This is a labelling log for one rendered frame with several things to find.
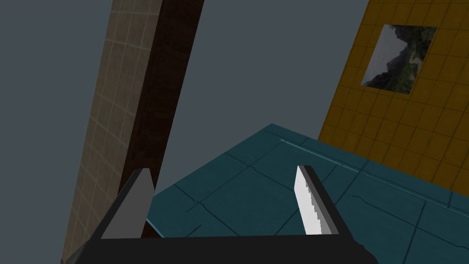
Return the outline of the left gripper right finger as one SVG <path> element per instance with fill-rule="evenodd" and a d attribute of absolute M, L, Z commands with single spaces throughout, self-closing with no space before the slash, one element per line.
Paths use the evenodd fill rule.
<path fill-rule="evenodd" d="M 331 197 L 309 165 L 297 167 L 294 192 L 307 235 L 353 236 Z"/>

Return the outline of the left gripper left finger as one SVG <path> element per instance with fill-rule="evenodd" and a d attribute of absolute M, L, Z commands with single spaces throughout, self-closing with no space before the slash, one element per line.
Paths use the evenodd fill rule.
<path fill-rule="evenodd" d="M 150 170 L 134 170 L 91 239 L 140 238 L 153 195 Z"/>

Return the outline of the landscape picture on wall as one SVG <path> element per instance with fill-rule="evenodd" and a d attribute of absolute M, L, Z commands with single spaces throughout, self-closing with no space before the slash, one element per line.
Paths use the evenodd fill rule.
<path fill-rule="evenodd" d="M 436 27 L 385 24 L 362 86 L 409 94 L 436 30 Z"/>

